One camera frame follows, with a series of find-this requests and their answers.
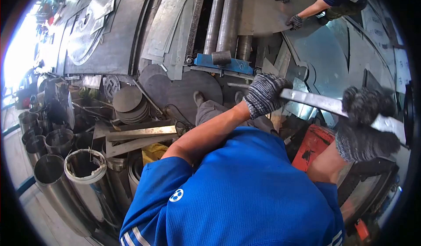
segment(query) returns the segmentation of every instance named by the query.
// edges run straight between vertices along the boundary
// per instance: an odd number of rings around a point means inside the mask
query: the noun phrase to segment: orange object
[[[362,221],[362,219],[358,219],[357,223],[354,224],[355,228],[357,229],[358,235],[360,236],[361,241],[364,241],[366,238],[370,236],[368,232],[368,228],[366,224]]]
[[[329,128],[312,124],[307,129],[300,149],[292,161],[292,166],[307,172],[309,165],[335,140],[335,134]]]

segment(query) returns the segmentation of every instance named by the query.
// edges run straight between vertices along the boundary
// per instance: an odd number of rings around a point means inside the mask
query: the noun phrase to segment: floor
[[[18,115],[25,110],[17,110],[11,107],[1,112],[1,121],[3,130],[12,127],[18,123]],[[19,129],[8,134],[3,139],[5,151],[5,160],[12,179],[14,188],[32,175],[32,166],[29,163],[25,147],[21,141],[22,132]],[[49,246],[91,246],[97,245],[90,242],[90,238],[82,238],[76,235],[60,218],[56,211],[51,207],[37,184],[30,187],[19,198],[24,211],[30,222],[44,240],[45,245]]]

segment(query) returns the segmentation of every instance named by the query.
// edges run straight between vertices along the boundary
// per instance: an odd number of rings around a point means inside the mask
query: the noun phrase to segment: metal cylinder
[[[242,59],[246,62],[250,59],[252,35],[238,36],[236,59]]]
[[[38,115],[37,123],[38,123],[38,126],[43,129],[44,135],[47,135],[49,132],[53,130],[53,125],[44,115],[40,115],[40,114]]]
[[[224,0],[217,52],[230,51],[234,57],[242,6],[243,0]]]
[[[69,129],[57,129],[47,134],[45,144],[50,154],[66,157],[73,144],[73,132]]]
[[[203,54],[211,54],[216,51],[223,9],[224,0],[213,0]]]
[[[118,235],[122,219],[109,187],[104,156],[92,149],[77,150],[64,160],[64,172],[98,225]]]
[[[34,168],[37,161],[43,155],[48,154],[47,148],[45,147],[45,136],[37,135],[29,139],[25,144],[25,150],[28,154],[29,162],[32,168]]]
[[[26,145],[29,139],[31,139],[34,136],[42,135],[42,134],[43,134],[43,129],[41,127],[29,128],[28,131],[26,131],[24,135],[22,136],[22,143]]]
[[[22,125],[22,120],[24,119],[24,117],[25,116],[27,116],[27,115],[29,115],[29,112],[28,111],[24,111],[24,112],[21,112],[21,114],[18,116],[18,119],[19,119],[19,125],[21,126],[21,128],[22,128],[22,132],[23,132],[23,125]]]
[[[31,127],[37,126],[37,113],[30,113],[29,115],[23,117],[22,119],[22,133],[26,133]]]
[[[34,167],[40,190],[61,219],[77,235],[89,237],[95,224],[87,216],[69,180],[64,175],[64,161],[58,155],[43,155]]]

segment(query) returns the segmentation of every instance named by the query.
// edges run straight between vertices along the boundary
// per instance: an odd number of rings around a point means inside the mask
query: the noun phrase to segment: metal plate
[[[166,75],[156,74],[150,77],[143,85],[152,101],[163,110],[168,103],[168,90],[171,87],[171,80]]]
[[[126,86],[115,93],[112,105],[118,112],[130,112],[139,105],[142,96],[136,86]]]
[[[140,72],[138,81],[144,87],[145,84],[146,84],[146,81],[150,77],[152,77],[156,74],[167,76],[167,73],[164,71],[164,69],[162,69],[162,67],[160,65],[157,65],[157,64],[148,65],[142,70],[142,72]]]
[[[197,106],[193,100],[194,91],[201,91],[205,101],[212,100],[221,105],[223,103],[221,87],[210,74],[202,71],[183,73],[182,80],[173,81],[168,91],[168,102],[175,105],[191,124],[194,124],[197,113]],[[169,109],[179,120],[186,122],[173,106]]]

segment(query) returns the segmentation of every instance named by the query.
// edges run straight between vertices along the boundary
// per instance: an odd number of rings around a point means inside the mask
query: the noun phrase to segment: soccer ball logo
[[[171,196],[170,201],[171,202],[179,201],[182,198],[183,193],[184,191],[181,188],[177,189],[174,195]]]

